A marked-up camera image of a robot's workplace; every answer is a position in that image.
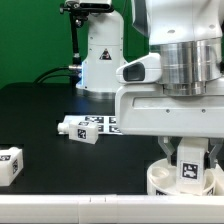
standing white block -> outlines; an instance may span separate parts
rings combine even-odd
[[[0,186],[9,186],[22,169],[22,149],[0,150]]]
[[[208,139],[183,138],[177,149],[176,187],[182,193],[202,195],[205,186],[204,155]]]
[[[95,144],[98,135],[97,123],[89,121],[72,121],[69,124],[69,139]]]

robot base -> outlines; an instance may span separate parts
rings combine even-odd
[[[147,191],[149,195],[190,195],[176,190],[176,167],[167,159],[153,163],[147,171]],[[224,195],[224,172],[219,165],[205,171],[203,196]]]
[[[113,100],[115,99],[115,94],[113,92],[93,92],[86,89],[76,88],[78,95],[86,96],[90,98],[100,99],[100,100]]]

lying white block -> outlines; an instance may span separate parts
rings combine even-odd
[[[69,139],[95,144],[98,136],[97,123],[90,121],[72,121],[69,124]]]
[[[0,150],[0,186],[9,186],[22,169],[22,149]]]

black cable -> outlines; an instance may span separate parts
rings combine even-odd
[[[121,13],[122,17],[124,17],[124,14],[125,14],[125,12],[126,12],[126,9],[127,9],[127,3],[128,3],[128,0],[125,0],[125,2],[124,2],[124,7],[123,7],[123,11],[122,11],[122,13]]]
[[[40,80],[40,81],[39,81],[39,83],[43,83],[43,82],[44,82],[45,80],[47,80],[47,79],[57,78],[57,77],[69,77],[69,78],[71,78],[71,77],[77,77],[77,78],[79,78],[79,77],[78,77],[78,75],[74,75],[74,74],[65,74],[65,75],[49,75],[49,76],[47,76],[47,77],[43,78],[42,80]]]
[[[37,77],[35,80],[34,80],[34,83],[38,83],[42,78],[48,76],[49,74],[51,73],[54,73],[54,72],[58,72],[58,71],[61,71],[61,70],[68,70],[68,66],[64,66],[64,67],[58,67],[58,68],[53,68],[47,72],[44,72],[42,75],[40,75],[39,77]]]

silver metal part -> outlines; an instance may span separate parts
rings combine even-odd
[[[70,71],[82,72],[82,66],[81,65],[69,65],[68,68],[69,68]]]
[[[223,146],[223,139],[211,138],[210,144],[214,146],[212,151],[209,154],[210,168],[215,168],[217,164],[216,156],[218,155],[219,151],[221,150]]]
[[[162,58],[164,93],[190,96],[205,93],[205,82],[221,77],[221,38],[154,46]]]
[[[175,151],[170,140],[171,140],[171,137],[162,137],[162,136],[158,137],[158,143],[167,155],[168,164],[171,164],[171,156]]]
[[[205,82],[164,85],[164,94],[168,96],[191,96],[191,95],[201,95],[205,93],[206,93]]]

